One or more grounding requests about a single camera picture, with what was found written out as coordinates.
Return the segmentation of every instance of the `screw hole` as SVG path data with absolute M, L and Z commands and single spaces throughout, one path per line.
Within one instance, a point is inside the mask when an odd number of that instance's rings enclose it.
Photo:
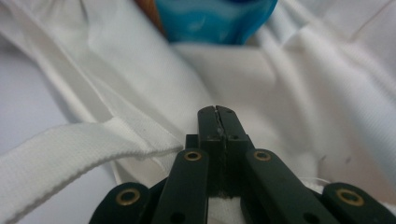
M 136 203 L 140 198 L 140 192 L 137 189 L 125 189 L 121 191 L 117 197 L 116 202 L 119 205 L 126 206 Z
M 182 213 L 174 213 L 171 216 L 172 223 L 183 223 L 184 220 L 186 220 L 186 216 L 184 216 Z
M 123 201 L 131 201 L 136 196 L 133 192 L 125 192 L 121 195 Z
M 336 191 L 338 198 L 344 203 L 353 205 L 353 206 L 362 206 L 364 205 L 363 198 L 357 194 L 355 191 L 349 189 L 339 189 Z
M 201 158 L 202 158 L 201 153 L 196 151 L 191 151 L 184 154 L 184 159 L 186 159 L 187 161 L 198 161 Z
M 311 224 L 318 224 L 320 223 L 320 219 L 311 213 L 304 213 L 304 220 Z
M 271 160 L 271 155 L 267 152 L 256 151 L 254 152 L 254 157 L 259 161 L 269 161 Z

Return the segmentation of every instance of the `white fabric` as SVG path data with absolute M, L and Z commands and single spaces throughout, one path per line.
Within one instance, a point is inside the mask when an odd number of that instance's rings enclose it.
M 395 10 L 386 0 L 285 0 L 257 46 L 169 46 L 131 1 L 3 0 L 0 34 L 83 122 L 0 158 L 0 223 L 104 161 L 140 158 L 118 166 L 155 184 L 196 133 L 196 112 L 214 104 L 235 110 L 255 146 L 298 176 L 396 203 Z M 241 223 L 236 202 L 212 200 L 211 220 Z

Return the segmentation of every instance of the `blue container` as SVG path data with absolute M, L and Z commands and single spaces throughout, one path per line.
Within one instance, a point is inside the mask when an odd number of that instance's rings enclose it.
M 170 42 L 244 44 L 276 0 L 155 0 Z

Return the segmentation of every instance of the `blue bottle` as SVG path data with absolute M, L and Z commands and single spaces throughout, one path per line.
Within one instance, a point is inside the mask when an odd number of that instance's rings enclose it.
M 155 0 L 170 42 L 241 45 L 267 21 L 276 0 Z

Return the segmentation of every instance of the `brass screw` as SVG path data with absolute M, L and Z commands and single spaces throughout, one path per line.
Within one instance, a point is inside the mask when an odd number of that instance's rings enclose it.
M 363 198 L 357 194 L 355 191 L 350 189 L 338 189 L 336 191 L 337 196 L 344 203 L 353 205 L 353 206 L 362 206 L 364 205 Z
M 125 197 L 125 194 L 128 194 L 128 193 L 132 193 L 133 196 L 132 197 Z M 140 198 L 139 190 L 137 190 L 137 189 L 125 189 L 125 190 L 121 191 L 119 194 L 117 194 L 116 202 L 119 205 L 126 206 L 126 205 L 131 205 L 131 204 L 137 202 L 139 200 L 139 198 Z
M 184 159 L 187 161 L 198 161 L 202 158 L 201 153 L 196 152 L 196 151 L 190 151 L 184 154 Z
M 271 155 L 268 154 L 267 152 L 263 151 L 255 151 L 254 152 L 254 157 L 259 160 L 259 161 L 269 161 L 271 160 Z

